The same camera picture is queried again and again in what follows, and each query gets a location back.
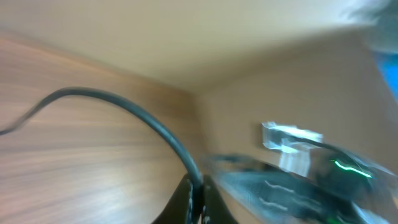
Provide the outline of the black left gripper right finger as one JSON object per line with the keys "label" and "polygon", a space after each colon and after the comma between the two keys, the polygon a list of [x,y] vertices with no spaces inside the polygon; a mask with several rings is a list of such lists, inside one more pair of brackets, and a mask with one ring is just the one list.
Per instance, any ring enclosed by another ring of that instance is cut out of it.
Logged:
{"label": "black left gripper right finger", "polygon": [[201,224],[238,224],[209,175],[203,177]]}

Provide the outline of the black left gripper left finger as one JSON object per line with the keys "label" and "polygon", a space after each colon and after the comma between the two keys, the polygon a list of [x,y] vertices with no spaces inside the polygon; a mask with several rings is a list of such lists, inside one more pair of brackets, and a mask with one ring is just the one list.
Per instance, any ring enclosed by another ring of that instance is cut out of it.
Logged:
{"label": "black left gripper left finger", "polygon": [[193,184],[185,174],[159,216],[152,224],[192,224]]}

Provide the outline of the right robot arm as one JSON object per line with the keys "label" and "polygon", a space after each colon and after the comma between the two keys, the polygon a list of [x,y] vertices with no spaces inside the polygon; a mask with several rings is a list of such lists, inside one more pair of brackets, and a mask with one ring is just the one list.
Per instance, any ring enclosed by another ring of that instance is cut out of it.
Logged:
{"label": "right robot arm", "polygon": [[215,182],[263,223],[397,223],[397,176],[322,148],[209,154]]}

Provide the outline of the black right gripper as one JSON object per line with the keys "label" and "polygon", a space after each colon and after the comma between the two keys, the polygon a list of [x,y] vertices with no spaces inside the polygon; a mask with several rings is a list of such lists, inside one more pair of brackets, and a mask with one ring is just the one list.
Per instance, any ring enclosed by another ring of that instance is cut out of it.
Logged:
{"label": "black right gripper", "polygon": [[215,182],[262,221],[351,223],[349,204],[276,166],[239,154],[212,154],[204,163]]}

